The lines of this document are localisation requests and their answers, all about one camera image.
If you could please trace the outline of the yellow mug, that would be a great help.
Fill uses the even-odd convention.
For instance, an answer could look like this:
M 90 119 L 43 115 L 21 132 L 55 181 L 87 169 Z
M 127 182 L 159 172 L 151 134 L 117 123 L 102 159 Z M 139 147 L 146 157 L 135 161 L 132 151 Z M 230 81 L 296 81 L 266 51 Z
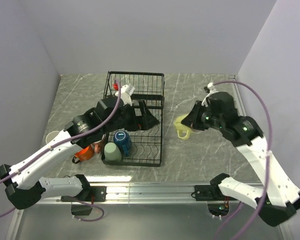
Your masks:
M 178 117 L 174 120 L 174 122 L 173 122 L 174 127 L 175 127 L 176 132 L 177 132 L 177 136 L 178 136 L 178 138 L 181 139 L 181 140 L 187 140 L 187 139 L 190 137 L 190 135 L 191 135 L 192 133 L 194 133 L 194 131 L 193 131 L 190 127 L 188 127 L 188 126 L 182 124 L 182 120 L 183 120 L 186 116 L 187 116 L 186 114 L 181 115 L 181 116 L 178 116 Z

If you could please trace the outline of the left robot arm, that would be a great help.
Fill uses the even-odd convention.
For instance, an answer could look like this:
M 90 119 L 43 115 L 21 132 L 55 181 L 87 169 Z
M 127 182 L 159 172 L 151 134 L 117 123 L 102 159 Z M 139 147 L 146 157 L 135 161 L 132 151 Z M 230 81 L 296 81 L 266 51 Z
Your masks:
M 91 186 L 83 174 L 72 177 L 47 178 L 45 174 L 64 160 L 89 145 L 102 140 L 116 130 L 128 132 L 146 131 L 158 125 L 144 100 L 139 100 L 140 115 L 135 108 L 117 96 L 109 96 L 97 102 L 84 114 L 69 122 L 47 145 L 27 159 L 15 165 L 0 166 L 8 200 L 18 210 L 27 209 L 39 200 L 68 196 L 79 201 L 91 195 Z

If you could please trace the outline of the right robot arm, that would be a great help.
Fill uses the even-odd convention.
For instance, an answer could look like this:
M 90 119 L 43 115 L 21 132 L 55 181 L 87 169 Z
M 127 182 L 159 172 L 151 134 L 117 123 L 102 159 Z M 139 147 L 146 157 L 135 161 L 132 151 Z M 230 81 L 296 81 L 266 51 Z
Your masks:
M 220 131 L 246 158 L 267 188 L 258 213 L 260 218 L 271 227 L 290 219 L 300 209 L 300 189 L 290 180 L 274 154 L 267 150 L 266 137 L 256 121 L 250 116 L 239 115 L 233 97 L 227 92 L 215 92 L 206 98 L 206 102 L 196 101 L 181 124 L 197 131 L 209 128 Z

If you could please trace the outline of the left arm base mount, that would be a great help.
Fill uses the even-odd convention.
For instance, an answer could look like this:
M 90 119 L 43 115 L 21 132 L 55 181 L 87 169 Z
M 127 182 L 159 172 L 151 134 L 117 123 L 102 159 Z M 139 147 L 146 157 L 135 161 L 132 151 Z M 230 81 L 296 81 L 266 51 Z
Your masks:
M 83 174 L 76 174 L 74 178 L 80 181 L 82 190 L 74 196 L 64 195 L 61 197 L 62 202 L 70 202 L 76 199 L 83 202 L 104 202 L 106 200 L 106 186 L 91 186 L 90 182 Z

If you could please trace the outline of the blue faceted mug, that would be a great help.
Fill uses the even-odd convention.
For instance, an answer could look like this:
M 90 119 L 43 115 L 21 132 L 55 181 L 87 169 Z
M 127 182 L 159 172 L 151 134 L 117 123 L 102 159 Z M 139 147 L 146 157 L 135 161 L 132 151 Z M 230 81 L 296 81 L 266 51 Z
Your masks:
M 130 135 L 126 131 L 118 130 L 114 134 L 113 142 L 125 157 L 129 156 L 132 148 L 132 141 Z

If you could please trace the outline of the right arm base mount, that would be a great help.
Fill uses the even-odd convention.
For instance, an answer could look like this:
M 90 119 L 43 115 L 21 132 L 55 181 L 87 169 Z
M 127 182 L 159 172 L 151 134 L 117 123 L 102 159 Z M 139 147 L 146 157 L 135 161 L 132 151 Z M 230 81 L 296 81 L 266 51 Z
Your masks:
M 194 192 L 191 196 L 196 201 L 223 201 L 227 196 L 223 195 L 219 184 L 226 178 L 230 177 L 226 173 L 221 173 L 210 180 L 209 185 L 199 184 L 194 186 Z

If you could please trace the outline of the mint green cup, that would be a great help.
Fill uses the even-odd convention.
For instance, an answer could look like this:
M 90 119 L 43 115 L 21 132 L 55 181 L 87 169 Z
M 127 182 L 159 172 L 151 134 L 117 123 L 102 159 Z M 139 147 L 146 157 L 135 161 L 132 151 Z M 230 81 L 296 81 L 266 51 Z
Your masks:
M 108 142 L 104 146 L 104 158 L 106 161 L 118 162 L 122 159 L 122 153 L 115 143 Z

